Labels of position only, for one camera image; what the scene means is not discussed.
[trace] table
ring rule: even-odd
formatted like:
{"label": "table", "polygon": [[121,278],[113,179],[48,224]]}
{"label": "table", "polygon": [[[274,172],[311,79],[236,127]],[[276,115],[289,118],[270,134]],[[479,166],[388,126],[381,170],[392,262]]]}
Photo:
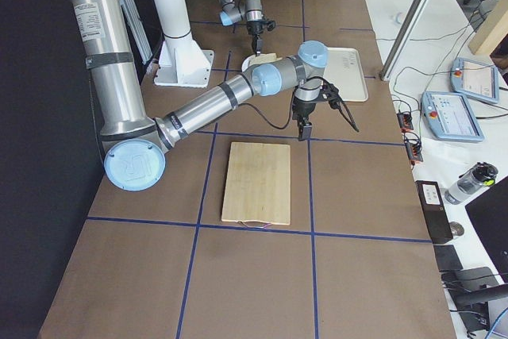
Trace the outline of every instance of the table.
{"label": "table", "polygon": [[[251,54],[244,27],[219,25],[217,0],[187,4],[195,40],[215,50],[210,82],[236,75]],[[321,106],[313,138],[298,142],[295,125],[275,132],[240,108],[179,142],[154,187],[104,179],[40,339],[453,336],[365,1],[263,4],[278,22],[266,52],[292,55],[312,39],[360,51],[369,99],[350,106],[360,133]],[[204,91],[153,76],[142,85],[151,116]],[[282,121],[290,97],[252,101]],[[221,222],[232,141],[290,145],[291,225]]]}
{"label": "table", "polygon": [[[401,13],[405,13],[409,9],[413,0],[366,1],[376,38],[378,39],[379,51],[384,61],[388,56],[393,41],[383,39],[392,39],[397,36],[400,28],[397,18],[403,17]],[[468,20],[456,0],[430,0],[414,29],[411,39],[442,37],[446,34],[459,31],[467,25]],[[429,77],[418,74],[410,69],[404,70],[399,77],[398,74],[401,73],[404,67],[415,67],[425,73],[447,71],[460,46],[465,40],[470,40],[472,37],[473,30],[470,26],[464,31],[465,33],[462,36],[458,33],[440,40],[409,41],[401,56],[402,58],[391,76],[390,85],[392,91],[395,80],[398,78],[396,88],[398,91],[420,99],[422,91],[427,86]],[[456,41],[457,45],[452,50],[452,46]],[[441,69],[437,70],[440,62],[451,50],[452,53],[444,60]],[[488,56],[473,56],[467,44],[460,51],[460,56],[492,64]],[[434,76],[427,90],[451,91],[448,75]],[[499,104],[505,107],[508,106],[508,94],[501,92],[500,97],[501,101]],[[410,102],[414,109],[417,109],[415,101],[404,96],[402,98]],[[496,111],[492,107],[475,101],[471,101],[471,106],[477,116],[496,115],[502,112],[502,110]],[[421,131],[422,155],[424,159],[424,162],[417,164],[413,170],[415,180],[437,181],[440,185],[441,193],[443,193],[446,188],[456,181],[458,175],[466,172],[477,161],[486,161],[494,164],[499,170],[499,179],[508,175],[508,159],[502,150],[506,144],[505,137],[508,134],[508,126],[502,118],[479,122],[486,139],[478,144],[437,141],[429,131],[427,124],[419,123],[418,113],[414,114],[414,120],[416,121],[414,124],[417,126],[417,130]],[[457,238],[452,243],[456,248],[464,269],[488,266],[496,274],[497,270],[495,266],[485,252],[469,221],[464,208],[466,203],[458,206],[449,203],[445,204],[449,221],[459,222],[466,231],[464,236]],[[458,337],[465,338],[466,332],[462,321],[457,317],[457,314],[453,314],[452,317]]]}

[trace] blue joint cap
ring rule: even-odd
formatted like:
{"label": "blue joint cap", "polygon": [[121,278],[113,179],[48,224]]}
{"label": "blue joint cap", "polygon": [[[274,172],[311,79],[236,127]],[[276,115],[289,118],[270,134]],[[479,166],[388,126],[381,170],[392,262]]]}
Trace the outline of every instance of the blue joint cap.
{"label": "blue joint cap", "polygon": [[283,87],[283,78],[274,65],[261,64],[252,71],[252,84],[260,89],[260,95],[273,95]]}
{"label": "blue joint cap", "polygon": [[313,67],[326,67],[328,63],[328,49],[320,41],[306,41],[300,45],[298,55],[304,63]]}
{"label": "blue joint cap", "polygon": [[229,17],[229,15],[226,12],[221,11],[219,16],[221,17],[221,22],[223,26],[227,27],[228,25],[233,25],[233,20],[231,20],[231,17]]}
{"label": "blue joint cap", "polygon": [[145,139],[119,142],[104,159],[104,169],[111,183],[126,191],[142,191],[153,186],[165,167],[162,150]]}

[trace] blue cable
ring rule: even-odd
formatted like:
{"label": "blue cable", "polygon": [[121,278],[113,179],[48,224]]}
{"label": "blue cable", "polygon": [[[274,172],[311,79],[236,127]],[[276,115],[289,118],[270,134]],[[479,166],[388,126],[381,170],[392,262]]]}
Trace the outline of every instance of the blue cable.
{"label": "blue cable", "polygon": [[485,339],[488,339],[489,336],[494,332],[495,327],[498,325],[501,318],[508,312],[508,307],[502,311],[502,313],[495,319],[494,324],[492,325],[491,329],[489,329],[489,332],[485,336]]}

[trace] white table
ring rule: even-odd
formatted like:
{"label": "white table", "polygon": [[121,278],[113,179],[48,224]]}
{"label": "white table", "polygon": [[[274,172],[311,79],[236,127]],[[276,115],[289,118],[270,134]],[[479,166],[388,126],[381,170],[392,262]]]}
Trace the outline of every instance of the white table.
{"label": "white table", "polygon": [[[366,1],[376,38],[396,38],[401,27],[401,17],[405,16],[413,0]],[[468,25],[468,20],[464,16],[456,0],[430,0],[410,38],[426,39],[430,37],[442,37],[449,33],[454,33],[466,25]],[[424,73],[449,70],[460,46],[464,40],[468,38],[471,39],[472,32],[472,28],[468,26],[462,36],[461,32],[440,40],[409,41],[391,76],[390,87],[392,94],[394,93],[394,81],[397,78],[397,74],[401,73],[404,67],[415,67]],[[438,69],[438,65],[452,49],[457,38],[459,38],[459,40],[455,48]],[[394,41],[377,40],[377,43],[381,58],[384,62]],[[459,56],[471,58],[486,64],[492,64],[488,56],[474,56],[469,50],[467,43],[460,51]],[[452,90],[449,84],[449,75],[435,75],[429,83],[430,79],[430,76],[425,76],[411,69],[406,69],[398,77],[396,90],[411,95],[418,100],[421,98],[421,94],[428,84],[429,86],[426,89],[428,91]],[[501,77],[499,77],[499,80],[500,84],[505,86]],[[507,93],[508,92],[501,91],[500,106],[508,107]],[[401,98],[407,101],[413,110],[417,109],[418,106],[415,101],[404,96],[401,96]],[[476,116],[505,113],[503,110],[496,110],[479,102],[470,101],[470,103]],[[394,105],[395,108],[398,109],[398,102],[395,102]],[[401,109],[407,110],[407,107],[401,105]],[[502,179],[508,175],[508,150],[506,150],[506,142],[508,141],[508,121],[506,117],[479,121],[486,138],[485,141],[481,143],[472,144],[438,141],[429,131],[427,124],[423,121],[420,123],[419,113],[413,113],[413,116],[415,131],[421,135],[423,147],[422,156],[424,160],[423,163],[417,164],[414,167],[413,176],[415,180],[436,181],[439,183],[441,193],[443,194],[444,189],[451,186],[457,180],[458,175],[466,172],[478,161],[495,165],[499,170],[498,179]],[[459,222],[465,229],[465,234],[455,239],[450,244],[454,244],[464,269],[487,266],[493,273],[497,273],[498,271],[492,264],[490,257],[487,255],[469,221],[468,214],[464,207],[467,202],[468,201],[458,206],[445,202],[448,220],[451,222]],[[453,306],[449,296],[447,296],[447,298],[450,306]],[[458,314],[452,314],[452,319],[457,337],[459,339],[466,338],[466,330]]]}

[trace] black wall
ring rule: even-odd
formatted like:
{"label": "black wall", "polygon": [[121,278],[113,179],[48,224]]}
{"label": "black wall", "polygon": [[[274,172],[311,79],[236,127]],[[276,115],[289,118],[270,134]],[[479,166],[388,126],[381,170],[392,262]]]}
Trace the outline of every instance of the black wall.
{"label": "black wall", "polygon": [[72,4],[0,2],[0,338],[24,339],[37,336],[103,171]]}

